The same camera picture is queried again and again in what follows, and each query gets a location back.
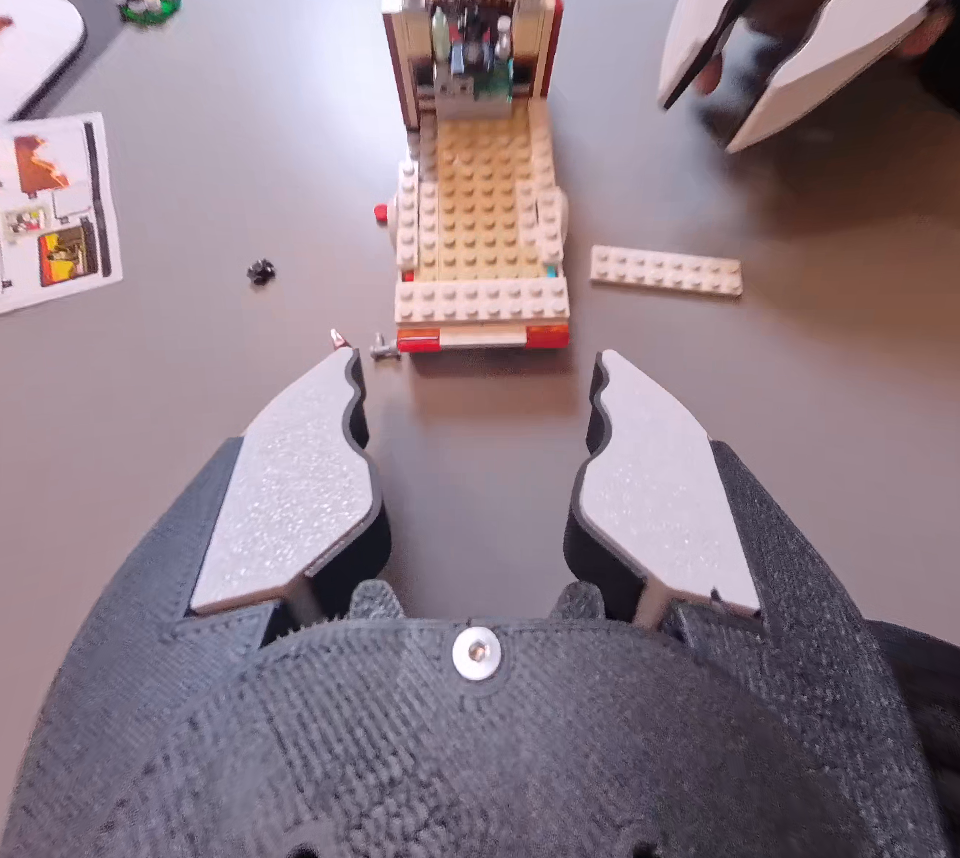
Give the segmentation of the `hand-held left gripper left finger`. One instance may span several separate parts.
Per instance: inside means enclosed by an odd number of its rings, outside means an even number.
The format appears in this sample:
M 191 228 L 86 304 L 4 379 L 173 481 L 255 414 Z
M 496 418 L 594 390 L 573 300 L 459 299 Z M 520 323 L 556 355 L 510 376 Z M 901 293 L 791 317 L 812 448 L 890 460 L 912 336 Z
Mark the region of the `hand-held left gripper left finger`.
M 190 601 L 231 612 L 280 601 L 342 617 L 389 561 L 391 526 L 367 453 L 360 352 L 339 348 L 249 424 Z

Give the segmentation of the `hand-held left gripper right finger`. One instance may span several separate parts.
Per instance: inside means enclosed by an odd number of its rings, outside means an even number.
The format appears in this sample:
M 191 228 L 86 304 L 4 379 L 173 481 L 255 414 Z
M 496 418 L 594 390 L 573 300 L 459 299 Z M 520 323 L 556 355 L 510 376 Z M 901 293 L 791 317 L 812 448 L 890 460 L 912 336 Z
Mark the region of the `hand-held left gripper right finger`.
M 596 356 L 589 403 L 563 553 L 574 577 L 600 592 L 606 618 L 656 630 L 680 603 L 759 615 L 706 429 L 615 350 Z

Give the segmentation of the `white long brick plate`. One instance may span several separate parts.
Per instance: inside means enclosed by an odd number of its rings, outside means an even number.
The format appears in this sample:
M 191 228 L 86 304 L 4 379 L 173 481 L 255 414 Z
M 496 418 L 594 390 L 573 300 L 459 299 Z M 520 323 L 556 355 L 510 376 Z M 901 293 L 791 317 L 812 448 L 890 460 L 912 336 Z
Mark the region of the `white long brick plate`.
M 731 300 L 743 294 L 738 260 L 602 244 L 591 248 L 590 282 Z
M 570 296 L 563 277 L 400 282 L 394 321 L 414 325 L 563 323 Z

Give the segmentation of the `toy brick truck model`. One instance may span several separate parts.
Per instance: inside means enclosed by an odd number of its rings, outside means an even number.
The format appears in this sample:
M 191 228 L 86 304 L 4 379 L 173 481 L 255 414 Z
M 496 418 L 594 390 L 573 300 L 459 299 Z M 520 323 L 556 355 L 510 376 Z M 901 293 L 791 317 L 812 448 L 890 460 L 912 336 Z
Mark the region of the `toy brick truck model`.
M 562 277 L 570 295 L 570 206 L 557 178 L 547 103 L 564 0 L 382 0 L 381 12 L 407 133 L 383 224 L 395 288 L 402 281 Z M 560 350 L 570 344 L 570 318 L 394 322 L 391 343 L 407 355 Z

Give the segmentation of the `person's right hand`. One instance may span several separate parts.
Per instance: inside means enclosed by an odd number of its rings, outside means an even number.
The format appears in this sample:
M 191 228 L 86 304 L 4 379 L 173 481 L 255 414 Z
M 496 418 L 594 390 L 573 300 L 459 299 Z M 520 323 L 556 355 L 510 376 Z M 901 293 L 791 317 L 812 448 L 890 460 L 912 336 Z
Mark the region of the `person's right hand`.
M 904 60 L 916 60 L 929 52 L 954 23 L 954 8 L 945 4 L 928 12 L 894 49 L 893 54 Z M 702 95 L 712 94 L 721 82 L 724 56 L 721 51 L 707 62 L 705 68 L 694 80 L 695 89 Z

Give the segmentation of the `sticker sheet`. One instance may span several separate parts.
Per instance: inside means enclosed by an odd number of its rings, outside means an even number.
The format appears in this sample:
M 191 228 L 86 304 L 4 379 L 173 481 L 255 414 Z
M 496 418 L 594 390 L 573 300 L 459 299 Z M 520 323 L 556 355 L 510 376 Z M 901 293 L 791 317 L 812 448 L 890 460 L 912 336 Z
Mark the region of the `sticker sheet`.
M 123 279 L 103 115 L 4 122 L 1 314 Z

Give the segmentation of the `white book stand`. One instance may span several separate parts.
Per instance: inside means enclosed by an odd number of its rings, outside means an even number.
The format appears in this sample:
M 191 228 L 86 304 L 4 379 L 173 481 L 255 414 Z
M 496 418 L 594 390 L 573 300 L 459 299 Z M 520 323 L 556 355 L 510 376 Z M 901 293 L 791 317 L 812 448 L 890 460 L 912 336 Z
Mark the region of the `white book stand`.
M 1 119 L 16 120 L 76 58 L 87 27 L 69 0 L 1 0 Z

